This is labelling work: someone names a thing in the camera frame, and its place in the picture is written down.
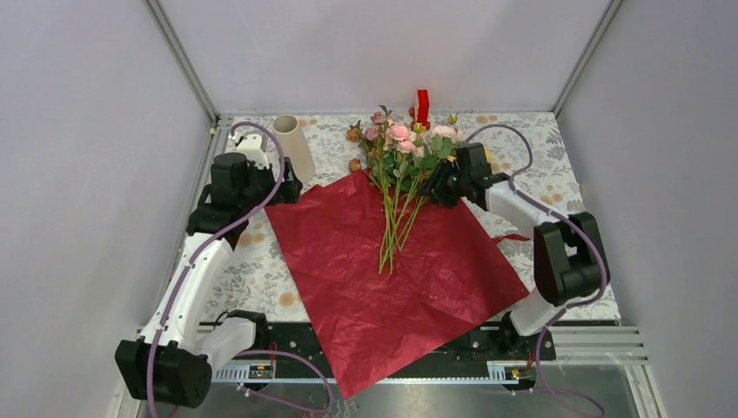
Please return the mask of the red printed ribbon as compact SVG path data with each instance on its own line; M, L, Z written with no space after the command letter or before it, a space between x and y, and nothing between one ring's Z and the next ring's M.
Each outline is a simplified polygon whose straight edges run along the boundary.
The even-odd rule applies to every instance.
M492 237L492 242L494 242L495 244L500 243L501 241L504 241L504 240L527 242L530 239L528 237L519 235L518 233L510 233L510 234L506 234L506 235L500 235L500 236Z

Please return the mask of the red wrapping paper sheet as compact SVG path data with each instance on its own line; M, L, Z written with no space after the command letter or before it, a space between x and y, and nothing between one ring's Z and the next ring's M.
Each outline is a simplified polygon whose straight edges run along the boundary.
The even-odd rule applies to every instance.
M392 270L379 268L386 220L362 172L266 213L345 397L527 296L498 240L464 204L421 207Z

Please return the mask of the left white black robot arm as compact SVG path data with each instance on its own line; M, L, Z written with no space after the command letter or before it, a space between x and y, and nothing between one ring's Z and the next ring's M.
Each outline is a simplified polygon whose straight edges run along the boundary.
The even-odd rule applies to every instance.
M270 346L262 313L231 311L205 336L198 336L199 323L248 225L245 215L297 202L302 184L290 159L273 167L265 157L251 159L241 152L218 155L210 176L188 218L182 253L156 312L135 340L121 340L115 352L136 400L196 408L229 360L240 352L258 358Z

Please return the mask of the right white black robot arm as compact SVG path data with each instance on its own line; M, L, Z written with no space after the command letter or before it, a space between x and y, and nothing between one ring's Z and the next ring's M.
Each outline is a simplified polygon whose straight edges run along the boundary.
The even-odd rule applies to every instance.
M595 217L564 215L524 193L504 173L494 174L481 144L461 145L442 159L420 190L445 207L465 198L513 224L533 242L533 291L507 314L501 351L519 359L533 348L533 334L570 307L601 297L608 267Z

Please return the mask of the brown flower bouquet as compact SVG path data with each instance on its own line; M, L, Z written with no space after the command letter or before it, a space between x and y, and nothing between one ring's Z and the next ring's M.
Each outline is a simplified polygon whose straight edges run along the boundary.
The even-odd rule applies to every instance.
M432 171L453 163L465 138L459 113L451 113L443 125L426 128L391 119L384 105L372 114L369 124L350 125L346 138L359 144L366 155L365 174L381 193L385 229L379 247L379 271L392 272L394 256L402 252L421 207L430 201L420 188Z

